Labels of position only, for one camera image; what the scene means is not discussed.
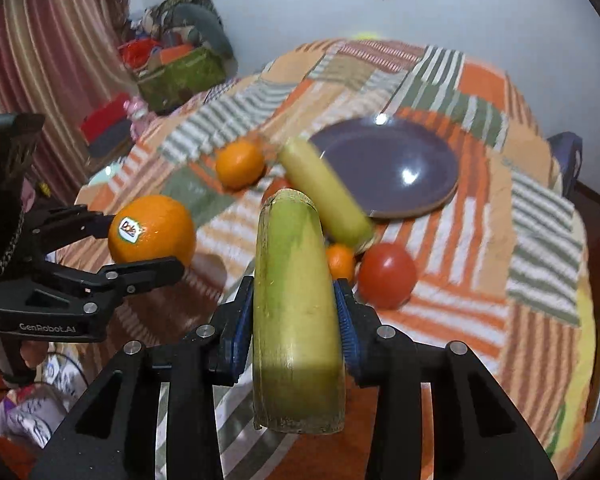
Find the large orange with sticker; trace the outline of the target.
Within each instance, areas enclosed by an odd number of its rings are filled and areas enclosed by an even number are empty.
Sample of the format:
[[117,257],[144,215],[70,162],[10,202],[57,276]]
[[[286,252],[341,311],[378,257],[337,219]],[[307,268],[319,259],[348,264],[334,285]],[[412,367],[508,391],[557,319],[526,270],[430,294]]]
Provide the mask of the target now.
[[189,266],[196,248],[189,211],[165,195],[147,195],[123,207],[111,222],[108,249],[114,263],[174,257]]

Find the large red tomato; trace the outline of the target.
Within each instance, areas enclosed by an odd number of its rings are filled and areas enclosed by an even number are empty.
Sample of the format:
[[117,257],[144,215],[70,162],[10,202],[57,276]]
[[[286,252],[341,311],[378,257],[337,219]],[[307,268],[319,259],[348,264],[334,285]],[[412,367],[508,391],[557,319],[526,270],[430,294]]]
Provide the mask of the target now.
[[403,246],[379,243],[358,270],[358,296],[381,310],[396,310],[410,299],[417,282],[414,260]]

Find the green yellow banana piece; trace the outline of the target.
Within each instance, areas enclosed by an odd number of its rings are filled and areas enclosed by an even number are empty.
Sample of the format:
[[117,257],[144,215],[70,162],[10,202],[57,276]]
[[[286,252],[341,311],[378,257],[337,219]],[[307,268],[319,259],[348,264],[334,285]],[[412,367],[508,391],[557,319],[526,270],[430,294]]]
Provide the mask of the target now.
[[344,370],[334,285],[314,203],[283,188],[262,207],[254,259],[254,421],[284,434],[336,434]]

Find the large plain orange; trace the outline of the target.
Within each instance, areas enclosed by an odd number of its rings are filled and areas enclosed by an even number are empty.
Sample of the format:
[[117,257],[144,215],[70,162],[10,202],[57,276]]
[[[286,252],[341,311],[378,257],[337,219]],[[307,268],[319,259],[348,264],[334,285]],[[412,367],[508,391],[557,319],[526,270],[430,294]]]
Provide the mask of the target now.
[[232,191],[257,182],[265,170],[265,159],[257,144],[240,139],[218,151],[215,171],[224,188]]

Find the smaller red tomato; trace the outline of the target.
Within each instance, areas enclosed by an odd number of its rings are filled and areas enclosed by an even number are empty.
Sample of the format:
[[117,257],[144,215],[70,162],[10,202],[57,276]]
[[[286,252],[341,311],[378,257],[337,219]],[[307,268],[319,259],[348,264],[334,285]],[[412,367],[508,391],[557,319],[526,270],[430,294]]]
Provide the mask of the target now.
[[263,193],[261,204],[264,205],[272,196],[278,191],[284,190],[285,188],[292,188],[290,181],[284,177],[276,177],[272,180],[271,184],[266,188]]

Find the red box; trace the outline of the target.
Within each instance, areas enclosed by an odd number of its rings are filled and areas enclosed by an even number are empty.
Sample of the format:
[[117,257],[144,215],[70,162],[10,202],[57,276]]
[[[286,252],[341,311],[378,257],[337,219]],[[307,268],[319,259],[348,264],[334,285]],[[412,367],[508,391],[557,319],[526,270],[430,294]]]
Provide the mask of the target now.
[[121,92],[112,101],[99,107],[81,122],[80,130],[87,144],[92,144],[109,127],[126,117],[125,103],[131,99],[129,93]]

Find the pink toy figure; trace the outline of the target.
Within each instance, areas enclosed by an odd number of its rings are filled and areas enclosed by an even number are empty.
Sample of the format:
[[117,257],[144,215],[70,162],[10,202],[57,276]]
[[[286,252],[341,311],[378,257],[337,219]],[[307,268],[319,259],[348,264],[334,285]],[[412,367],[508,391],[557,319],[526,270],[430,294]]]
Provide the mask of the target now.
[[139,96],[131,96],[124,102],[123,108],[126,118],[131,123],[131,138],[134,142],[137,142],[157,115],[149,109],[148,104]]

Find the striped patchwork blanket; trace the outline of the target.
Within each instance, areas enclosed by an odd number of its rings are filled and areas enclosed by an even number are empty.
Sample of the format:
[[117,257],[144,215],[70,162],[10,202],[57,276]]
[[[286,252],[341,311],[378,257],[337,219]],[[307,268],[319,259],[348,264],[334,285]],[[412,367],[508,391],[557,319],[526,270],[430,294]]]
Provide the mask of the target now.
[[292,136],[379,113],[434,130],[460,162],[442,209],[376,229],[408,251],[418,277],[410,300],[382,319],[425,344],[465,341],[558,474],[569,474],[595,354],[584,225],[522,95],[503,72],[457,50],[381,39],[302,44],[155,120],[88,206],[113,214],[143,195],[177,198],[197,228],[192,265],[178,286],[131,297],[105,341],[58,344],[50,364],[65,364],[83,388],[126,342],[177,340],[234,292],[252,263],[265,187],[225,192],[218,148],[244,136],[273,155]]

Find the green floral storage box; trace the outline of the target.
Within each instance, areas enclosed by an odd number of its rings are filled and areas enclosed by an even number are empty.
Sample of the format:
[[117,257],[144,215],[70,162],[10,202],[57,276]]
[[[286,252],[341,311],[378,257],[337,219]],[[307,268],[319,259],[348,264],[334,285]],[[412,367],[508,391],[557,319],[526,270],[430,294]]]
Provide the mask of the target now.
[[195,94],[222,84],[225,79],[222,60],[212,51],[198,48],[141,76],[137,85],[149,109],[162,114],[172,112]]

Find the striped red curtain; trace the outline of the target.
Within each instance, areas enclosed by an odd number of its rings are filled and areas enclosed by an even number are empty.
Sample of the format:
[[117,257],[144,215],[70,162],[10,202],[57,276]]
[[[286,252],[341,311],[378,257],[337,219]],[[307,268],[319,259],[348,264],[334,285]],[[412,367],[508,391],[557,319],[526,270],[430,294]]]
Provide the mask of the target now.
[[0,0],[0,113],[45,117],[32,174],[73,202],[100,162],[81,122],[137,85],[118,47],[130,0]]

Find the small mandarin orange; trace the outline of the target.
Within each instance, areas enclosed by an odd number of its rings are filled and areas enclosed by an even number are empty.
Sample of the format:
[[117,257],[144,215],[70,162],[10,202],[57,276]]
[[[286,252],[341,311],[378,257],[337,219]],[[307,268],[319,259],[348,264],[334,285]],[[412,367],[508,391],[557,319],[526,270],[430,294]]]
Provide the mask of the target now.
[[334,280],[352,283],[355,276],[355,253],[343,244],[331,244],[326,248],[329,272]]

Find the camouflage patterned cushion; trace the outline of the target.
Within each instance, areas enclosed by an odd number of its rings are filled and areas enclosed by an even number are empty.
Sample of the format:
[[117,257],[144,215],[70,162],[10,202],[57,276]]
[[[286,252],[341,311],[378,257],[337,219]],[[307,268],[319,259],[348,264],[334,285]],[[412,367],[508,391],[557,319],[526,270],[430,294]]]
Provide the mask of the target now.
[[142,17],[143,32],[152,39],[159,39],[162,32],[166,29],[168,14],[179,4],[196,4],[210,11],[219,23],[222,23],[218,10],[215,9],[212,0],[163,0],[154,6],[150,6],[144,11]]

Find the purple ceramic plate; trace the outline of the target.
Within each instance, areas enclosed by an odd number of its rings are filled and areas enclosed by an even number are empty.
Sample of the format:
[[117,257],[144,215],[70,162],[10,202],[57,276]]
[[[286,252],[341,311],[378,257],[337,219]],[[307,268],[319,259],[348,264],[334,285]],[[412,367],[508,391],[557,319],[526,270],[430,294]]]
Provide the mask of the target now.
[[311,142],[370,218],[419,217],[456,192],[460,162],[449,142],[411,120],[347,119]]

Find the blue backpack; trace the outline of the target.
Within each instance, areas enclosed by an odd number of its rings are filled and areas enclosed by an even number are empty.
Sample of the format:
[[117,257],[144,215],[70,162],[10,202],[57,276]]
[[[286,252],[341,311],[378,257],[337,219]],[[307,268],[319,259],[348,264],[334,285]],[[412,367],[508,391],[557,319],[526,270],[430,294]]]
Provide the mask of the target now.
[[548,139],[554,159],[558,161],[562,176],[562,195],[569,198],[572,194],[582,167],[583,141],[580,136],[565,131]]

